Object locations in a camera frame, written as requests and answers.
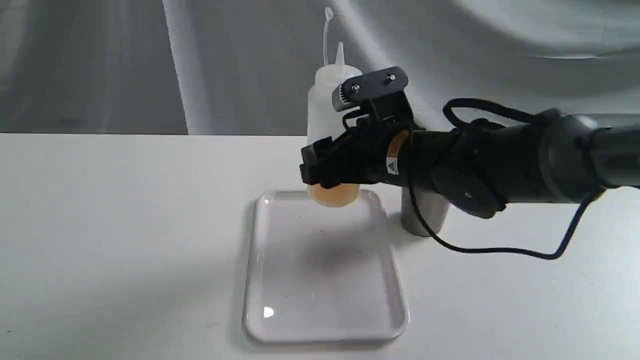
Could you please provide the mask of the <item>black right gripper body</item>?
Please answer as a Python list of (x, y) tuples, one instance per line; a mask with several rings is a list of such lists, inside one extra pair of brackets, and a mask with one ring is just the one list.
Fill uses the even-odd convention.
[(377, 183), (407, 188), (409, 157), (406, 149), (400, 148), (395, 172), (387, 165), (387, 152), (396, 136), (415, 128), (414, 120), (358, 120), (339, 137), (323, 137), (302, 148), (301, 180), (306, 185), (319, 185), (323, 189), (342, 184)]

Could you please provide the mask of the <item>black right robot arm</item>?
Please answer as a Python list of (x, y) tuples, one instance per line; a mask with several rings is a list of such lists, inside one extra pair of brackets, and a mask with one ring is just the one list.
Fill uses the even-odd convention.
[(450, 131), (359, 121), (301, 154), (307, 185), (413, 187), (482, 219), (509, 204), (577, 204), (608, 189), (639, 187), (638, 125), (603, 127), (557, 111), (537, 114), (534, 123), (473, 121)]

